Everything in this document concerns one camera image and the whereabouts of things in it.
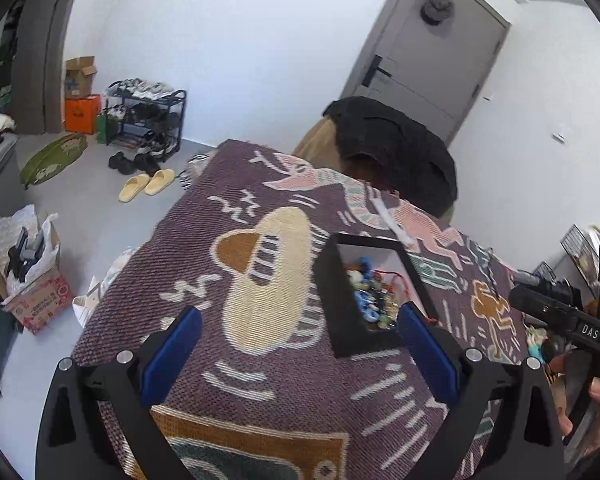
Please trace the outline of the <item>person's right hand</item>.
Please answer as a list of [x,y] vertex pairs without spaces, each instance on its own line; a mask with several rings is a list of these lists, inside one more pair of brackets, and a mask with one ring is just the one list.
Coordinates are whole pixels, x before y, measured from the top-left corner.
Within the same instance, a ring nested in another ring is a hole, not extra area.
[[[567,356],[556,356],[550,361],[550,372],[558,378],[550,386],[557,411],[558,425],[563,437],[573,432],[573,424],[566,413],[566,359]],[[597,415],[585,434],[585,448],[581,448],[582,458],[589,458],[600,448],[600,377],[594,377],[588,384],[588,395],[597,406]]]

